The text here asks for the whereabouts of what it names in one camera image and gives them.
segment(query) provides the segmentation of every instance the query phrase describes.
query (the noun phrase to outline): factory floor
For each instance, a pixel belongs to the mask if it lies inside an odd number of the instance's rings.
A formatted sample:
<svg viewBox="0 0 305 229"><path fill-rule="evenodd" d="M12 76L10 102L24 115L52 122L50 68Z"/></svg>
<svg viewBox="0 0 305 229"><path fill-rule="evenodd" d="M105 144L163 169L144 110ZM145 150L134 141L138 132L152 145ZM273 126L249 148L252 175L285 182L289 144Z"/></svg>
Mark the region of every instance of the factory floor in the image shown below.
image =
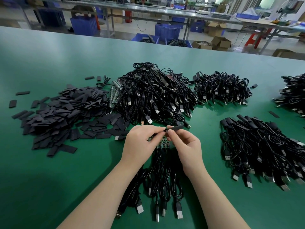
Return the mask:
<svg viewBox="0 0 305 229"><path fill-rule="evenodd" d="M45 30L45 31L51 31L51 32L58 32L58 33L65 33L70 34L67 29L72 26L70 22L71 18L71 12L63 11L66 26L64 27L47 27L47 28L41 28L40 26L37 26L38 21L36 19L36 16L33 12L33 10L27 9L25 10L28 19L31 23L36 26L32 26L32 29L35 30ZM148 18L149 15L145 13L140 13L140 17L142 18ZM151 34L154 35L155 32L155 22L149 22L149 21L142 21L142 20L132 20L132 23L115 23L114 29L115 29L115 36L114 38L117 39L124 39L124 40L131 40L137 33L143 33L143 34ZM0 6L0 26L9 26L9 27L18 27L18 28L25 28L28 29L28 25L25 22L24 15L21 11L21 9L14 9L14 8L8 8L5 6ZM185 26L183 29L180 30L180 37L183 38L185 31ZM101 25L101 31L97 35L97 37L106 37L107 31L106 31L106 25L102 23ZM232 42L231 48L229 48L229 51L235 52L235 53L251 53L256 54L266 43L266 40L261 40L258 48L256 50L251 49L251 45L248 45L245 47L246 41L249 39L250 34L242 34L238 32L225 32L223 37L226 37ZM189 40L199 40L199 41L207 41L211 42L213 38L208 36L204 33L197 33L197 32L190 32L189 34ZM304 52L305 51L305 43L298 41L297 39L292 38L278 38L274 37L272 41L269 43L265 51L263 52L263 55L271 56L273 52L277 49L289 49L294 52Z"/></svg>

